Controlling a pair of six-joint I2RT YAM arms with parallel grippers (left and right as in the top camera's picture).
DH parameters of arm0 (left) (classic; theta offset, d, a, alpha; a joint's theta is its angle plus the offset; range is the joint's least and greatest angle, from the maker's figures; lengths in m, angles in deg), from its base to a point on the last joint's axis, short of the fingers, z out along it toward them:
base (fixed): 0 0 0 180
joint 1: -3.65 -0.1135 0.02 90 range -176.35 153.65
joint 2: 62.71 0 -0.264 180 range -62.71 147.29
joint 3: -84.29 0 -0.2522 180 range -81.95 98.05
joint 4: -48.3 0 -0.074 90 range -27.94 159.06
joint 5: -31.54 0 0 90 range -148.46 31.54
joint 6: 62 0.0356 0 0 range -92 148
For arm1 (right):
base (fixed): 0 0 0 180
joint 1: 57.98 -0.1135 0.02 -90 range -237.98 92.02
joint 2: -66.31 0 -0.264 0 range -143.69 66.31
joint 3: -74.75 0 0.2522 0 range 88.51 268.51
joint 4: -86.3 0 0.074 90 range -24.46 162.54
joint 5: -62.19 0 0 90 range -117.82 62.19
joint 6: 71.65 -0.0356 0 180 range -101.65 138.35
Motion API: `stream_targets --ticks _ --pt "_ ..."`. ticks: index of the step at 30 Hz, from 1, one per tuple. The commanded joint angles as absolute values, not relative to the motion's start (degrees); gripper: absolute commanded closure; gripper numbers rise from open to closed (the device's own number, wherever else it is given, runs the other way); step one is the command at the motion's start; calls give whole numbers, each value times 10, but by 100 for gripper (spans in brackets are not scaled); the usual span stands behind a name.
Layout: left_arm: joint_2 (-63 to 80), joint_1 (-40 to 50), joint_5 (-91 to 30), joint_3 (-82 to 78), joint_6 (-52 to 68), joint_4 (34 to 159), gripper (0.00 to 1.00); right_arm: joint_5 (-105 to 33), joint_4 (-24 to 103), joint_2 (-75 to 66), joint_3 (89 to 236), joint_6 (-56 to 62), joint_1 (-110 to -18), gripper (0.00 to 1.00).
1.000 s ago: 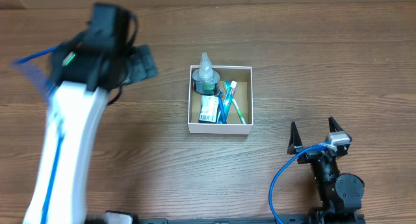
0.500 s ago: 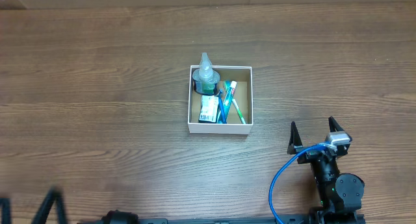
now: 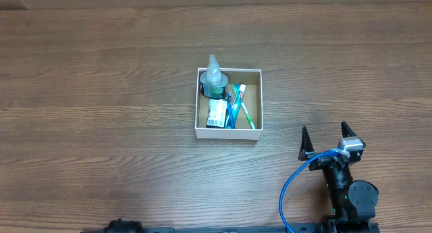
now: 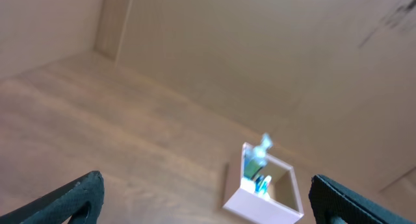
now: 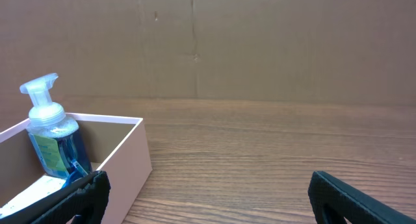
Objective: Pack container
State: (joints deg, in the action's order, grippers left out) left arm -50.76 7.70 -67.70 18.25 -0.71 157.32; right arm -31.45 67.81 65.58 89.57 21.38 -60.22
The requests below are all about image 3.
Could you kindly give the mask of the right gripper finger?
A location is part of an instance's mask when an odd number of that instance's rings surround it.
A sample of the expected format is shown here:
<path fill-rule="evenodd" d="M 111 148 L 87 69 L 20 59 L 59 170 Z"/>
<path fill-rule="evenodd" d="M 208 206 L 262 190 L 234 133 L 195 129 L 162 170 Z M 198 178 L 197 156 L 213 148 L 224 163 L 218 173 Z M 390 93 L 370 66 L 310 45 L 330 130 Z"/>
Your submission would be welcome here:
<path fill-rule="evenodd" d="M 298 154 L 299 160 L 309 160 L 315 156 L 315 150 L 313 148 L 313 144 L 311 142 L 311 138 L 308 134 L 308 130 L 306 126 L 302 128 L 302 138 L 301 145 Z"/>
<path fill-rule="evenodd" d="M 357 134 L 351 129 L 346 121 L 341 122 L 341 129 L 343 138 L 357 136 Z"/>

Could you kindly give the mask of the green white toothbrush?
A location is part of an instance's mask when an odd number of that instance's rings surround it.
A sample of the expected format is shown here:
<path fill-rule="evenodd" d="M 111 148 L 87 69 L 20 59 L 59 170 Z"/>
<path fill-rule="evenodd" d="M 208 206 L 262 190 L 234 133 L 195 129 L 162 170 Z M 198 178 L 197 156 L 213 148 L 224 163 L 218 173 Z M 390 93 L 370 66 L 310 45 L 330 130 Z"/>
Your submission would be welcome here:
<path fill-rule="evenodd" d="M 233 90 L 236 94 L 239 94 L 239 93 L 240 93 L 240 85 L 239 85 L 239 84 L 232 84 L 232 90 Z M 251 127 L 252 129 L 255 129 L 255 125 L 254 125 L 254 123 L 253 123 L 253 121 L 252 121 L 252 118 L 251 118 L 250 115 L 249 115 L 249 112 L 248 112 L 248 110 L 247 110 L 247 108 L 246 108 L 246 105 L 245 105 L 244 103 L 241 103 L 241 107 L 242 107 L 242 109 L 243 109 L 243 111 L 244 111 L 244 113 L 245 113 L 245 116 L 246 116 L 246 118 L 247 118 L 247 120 L 248 120 L 248 123 L 249 123 L 250 127 Z"/>

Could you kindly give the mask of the white teal toothpaste tube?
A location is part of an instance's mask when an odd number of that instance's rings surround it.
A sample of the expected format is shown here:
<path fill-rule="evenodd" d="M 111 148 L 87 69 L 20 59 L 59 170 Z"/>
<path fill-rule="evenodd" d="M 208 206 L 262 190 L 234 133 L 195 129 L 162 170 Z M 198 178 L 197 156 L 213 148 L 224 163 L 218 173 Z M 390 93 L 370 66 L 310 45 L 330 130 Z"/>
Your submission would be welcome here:
<path fill-rule="evenodd" d="M 236 120 L 238 118 L 238 114 L 239 114 L 239 111 L 240 111 L 240 108 L 241 108 L 241 103 L 242 103 L 242 100 L 243 100 L 243 96 L 244 96 L 245 90 L 246 90 L 246 85 L 245 84 L 240 84 L 240 93 L 236 94 L 233 91 L 233 93 L 234 93 L 234 101 L 232 103 L 232 112 L 233 112 L 233 115 L 234 115 L 235 128 L 236 128 Z"/>

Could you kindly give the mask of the blue disposable razor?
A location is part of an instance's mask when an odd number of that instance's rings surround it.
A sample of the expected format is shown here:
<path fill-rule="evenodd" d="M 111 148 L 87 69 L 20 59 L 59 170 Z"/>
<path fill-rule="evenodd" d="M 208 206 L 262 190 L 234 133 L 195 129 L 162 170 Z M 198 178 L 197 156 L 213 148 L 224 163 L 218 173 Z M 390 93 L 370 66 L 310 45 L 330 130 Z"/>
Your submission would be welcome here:
<path fill-rule="evenodd" d="M 226 98 L 226 103 L 227 103 L 227 114 L 228 114 L 228 118 L 226 119 L 226 125 L 225 128 L 226 129 L 232 129 L 235 128 L 235 122 L 234 122 L 234 115 L 232 112 L 232 105 L 230 103 L 230 99 L 232 97 L 231 93 L 227 94 L 227 98 Z"/>

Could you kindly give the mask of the clear spray bottle green liquid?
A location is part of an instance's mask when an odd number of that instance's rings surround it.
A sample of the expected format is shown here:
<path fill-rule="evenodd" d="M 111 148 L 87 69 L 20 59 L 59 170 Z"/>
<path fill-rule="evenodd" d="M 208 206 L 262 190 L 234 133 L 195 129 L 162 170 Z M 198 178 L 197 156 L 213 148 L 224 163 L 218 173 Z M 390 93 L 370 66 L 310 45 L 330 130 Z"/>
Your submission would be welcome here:
<path fill-rule="evenodd" d="M 201 93 L 209 99 L 224 99 L 228 77 L 221 71 L 215 55 L 209 56 L 207 70 L 200 75 Z"/>

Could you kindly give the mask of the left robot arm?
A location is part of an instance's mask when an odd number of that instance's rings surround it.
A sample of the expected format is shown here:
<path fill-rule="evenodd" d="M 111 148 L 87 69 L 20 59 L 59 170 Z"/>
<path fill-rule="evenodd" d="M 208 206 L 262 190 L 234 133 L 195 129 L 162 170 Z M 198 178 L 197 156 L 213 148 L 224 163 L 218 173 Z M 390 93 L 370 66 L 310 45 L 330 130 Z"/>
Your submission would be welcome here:
<path fill-rule="evenodd" d="M 109 222 L 109 225 L 103 229 L 103 233 L 142 233 L 142 223 L 119 218 Z"/>

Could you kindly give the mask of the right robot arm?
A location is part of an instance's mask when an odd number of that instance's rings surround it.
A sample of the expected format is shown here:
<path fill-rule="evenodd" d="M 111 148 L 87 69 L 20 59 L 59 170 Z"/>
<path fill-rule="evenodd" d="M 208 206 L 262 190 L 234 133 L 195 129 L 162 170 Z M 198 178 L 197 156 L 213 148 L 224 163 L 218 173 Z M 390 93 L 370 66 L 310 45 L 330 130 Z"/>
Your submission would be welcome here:
<path fill-rule="evenodd" d="M 316 160 L 312 160 L 316 153 L 307 128 L 302 128 L 298 159 L 309 162 L 310 171 L 323 172 L 333 207 L 332 215 L 321 218 L 317 232 L 378 232 L 378 225 L 372 224 L 370 219 L 375 217 L 379 190 L 370 182 L 354 180 L 350 173 L 350 166 L 361 160 L 366 143 L 346 122 L 341 123 L 341 128 L 338 154 L 324 155 Z"/>

